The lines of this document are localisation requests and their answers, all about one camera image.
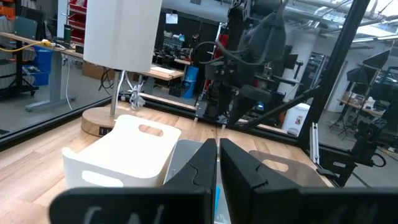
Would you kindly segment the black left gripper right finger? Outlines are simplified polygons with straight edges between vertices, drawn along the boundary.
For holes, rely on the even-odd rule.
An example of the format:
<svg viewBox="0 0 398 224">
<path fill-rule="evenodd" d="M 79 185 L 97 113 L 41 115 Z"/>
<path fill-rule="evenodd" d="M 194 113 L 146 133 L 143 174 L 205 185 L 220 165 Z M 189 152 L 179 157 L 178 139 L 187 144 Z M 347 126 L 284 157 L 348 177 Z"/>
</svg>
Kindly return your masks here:
<svg viewBox="0 0 398 224">
<path fill-rule="evenodd" d="M 396 188 L 302 187 L 226 138 L 220 169 L 231 223 L 397 224 Z"/>
</svg>

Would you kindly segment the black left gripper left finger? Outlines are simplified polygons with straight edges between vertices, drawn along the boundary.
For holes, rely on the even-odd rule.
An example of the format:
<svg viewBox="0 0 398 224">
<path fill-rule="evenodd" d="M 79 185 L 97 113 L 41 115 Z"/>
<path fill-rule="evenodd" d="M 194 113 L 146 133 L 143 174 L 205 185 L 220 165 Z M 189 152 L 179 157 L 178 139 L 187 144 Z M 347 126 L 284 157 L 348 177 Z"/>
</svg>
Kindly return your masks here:
<svg viewBox="0 0 398 224">
<path fill-rule="evenodd" d="M 213 223 L 217 143 L 207 139 L 161 187 L 81 187 L 52 201 L 51 223 Z"/>
</svg>

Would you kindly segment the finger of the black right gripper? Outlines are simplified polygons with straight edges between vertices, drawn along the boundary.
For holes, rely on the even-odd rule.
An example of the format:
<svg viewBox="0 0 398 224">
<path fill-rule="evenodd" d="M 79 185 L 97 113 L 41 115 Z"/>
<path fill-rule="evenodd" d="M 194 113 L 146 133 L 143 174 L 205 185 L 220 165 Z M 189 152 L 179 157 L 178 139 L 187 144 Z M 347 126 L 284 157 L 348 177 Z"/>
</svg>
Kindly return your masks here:
<svg viewBox="0 0 398 224">
<path fill-rule="evenodd" d="M 229 105 L 233 97 L 233 89 L 221 83 L 218 87 L 217 116 L 225 114 L 229 110 Z"/>
<path fill-rule="evenodd" d="M 270 102 L 271 98 L 272 95 L 268 91 L 251 85 L 242 86 L 239 93 L 234 97 L 233 107 L 229 113 L 229 123 L 237 123 L 242 116 L 258 103 L 267 104 Z"/>
</svg>

